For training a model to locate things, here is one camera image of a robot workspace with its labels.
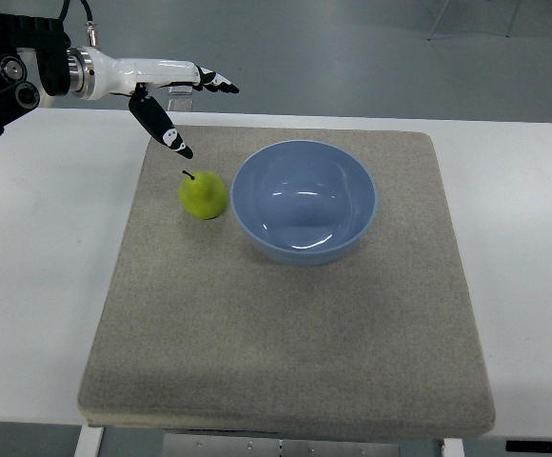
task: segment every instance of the gray mat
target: gray mat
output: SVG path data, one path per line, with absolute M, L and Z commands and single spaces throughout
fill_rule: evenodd
M 399 131 L 181 128 L 150 143 L 79 394 L 91 424 L 330 440 L 473 437 L 494 408 L 430 138 Z M 381 207 L 358 247 L 286 267 L 231 209 L 183 212 L 181 170 L 228 187 L 255 150 L 315 139 L 371 171 Z

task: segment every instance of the metal stand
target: metal stand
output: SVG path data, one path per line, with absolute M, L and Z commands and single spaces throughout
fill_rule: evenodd
M 522 0 L 517 0 L 517 3 L 515 4 L 515 10 L 513 11 L 513 17 L 511 17 L 511 21 L 508 24 L 508 29 L 506 30 L 506 37 L 508 38 L 511 35 L 511 30 L 513 29 L 513 24 L 515 23 L 515 18 L 517 17 L 517 12 L 520 8 L 520 3 Z M 444 15 L 445 9 L 447 9 L 447 5 L 449 5 L 449 0 L 445 0 L 444 7 L 441 9 L 441 12 L 439 13 L 439 17 L 437 17 L 437 21 L 435 22 L 434 27 L 430 31 L 430 34 L 428 35 L 428 41 L 432 38 L 432 35 L 435 33 L 435 30 L 437 29 L 437 26 L 439 26 L 439 23 L 441 22 L 441 17 Z

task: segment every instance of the robotic hand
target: robotic hand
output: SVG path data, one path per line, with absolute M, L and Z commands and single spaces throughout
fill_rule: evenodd
M 191 158 L 191 149 L 149 91 L 185 85 L 197 90 L 238 93 L 238 88 L 220 74 L 191 62 L 112 59 L 95 47 L 90 18 L 87 26 L 90 46 L 71 48 L 60 18 L 0 13 L 0 135 L 6 124 L 39 105 L 39 91 L 27 81 L 27 69 L 17 51 L 30 48 L 37 55 L 39 76 L 48 95 L 71 92 L 85 100 L 97 100 L 108 93 L 129 96 L 130 111 L 148 133 Z
M 130 96 L 128 108 L 149 134 L 186 158 L 192 157 L 177 129 L 148 92 L 154 88 L 192 86 L 238 93 L 230 81 L 191 62 L 160 59 L 112 59 L 93 47 L 70 48 L 72 94 L 97 100 L 107 93 Z

